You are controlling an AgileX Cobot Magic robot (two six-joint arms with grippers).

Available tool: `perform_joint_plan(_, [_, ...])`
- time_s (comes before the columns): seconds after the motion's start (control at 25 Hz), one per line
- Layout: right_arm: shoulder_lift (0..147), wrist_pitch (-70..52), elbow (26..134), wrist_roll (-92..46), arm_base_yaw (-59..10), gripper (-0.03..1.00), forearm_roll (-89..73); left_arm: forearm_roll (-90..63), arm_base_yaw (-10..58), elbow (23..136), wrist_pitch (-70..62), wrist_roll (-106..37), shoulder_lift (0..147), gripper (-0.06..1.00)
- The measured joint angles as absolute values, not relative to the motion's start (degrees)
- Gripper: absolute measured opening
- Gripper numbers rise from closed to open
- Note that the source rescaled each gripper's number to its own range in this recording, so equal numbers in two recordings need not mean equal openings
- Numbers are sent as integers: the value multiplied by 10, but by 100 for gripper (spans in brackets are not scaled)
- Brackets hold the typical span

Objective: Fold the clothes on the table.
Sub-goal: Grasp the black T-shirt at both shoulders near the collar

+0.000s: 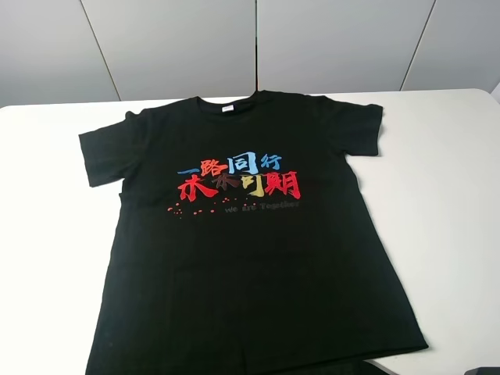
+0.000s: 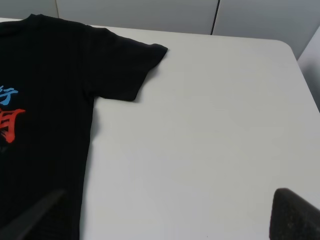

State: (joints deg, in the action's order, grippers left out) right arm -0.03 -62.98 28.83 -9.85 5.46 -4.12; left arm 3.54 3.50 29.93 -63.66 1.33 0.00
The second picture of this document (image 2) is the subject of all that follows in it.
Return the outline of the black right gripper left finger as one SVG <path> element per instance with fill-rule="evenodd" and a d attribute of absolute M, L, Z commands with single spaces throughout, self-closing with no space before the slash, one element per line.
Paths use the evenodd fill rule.
<path fill-rule="evenodd" d="M 1 228 L 0 239 L 23 240 L 32 228 L 61 200 L 65 194 L 65 190 L 56 189 L 41 198 L 12 222 Z"/>

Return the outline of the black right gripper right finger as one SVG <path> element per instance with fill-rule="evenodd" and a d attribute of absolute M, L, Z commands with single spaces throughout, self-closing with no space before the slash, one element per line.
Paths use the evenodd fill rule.
<path fill-rule="evenodd" d="M 271 240 L 318 240 L 320 210 L 288 188 L 273 196 L 269 225 Z"/>

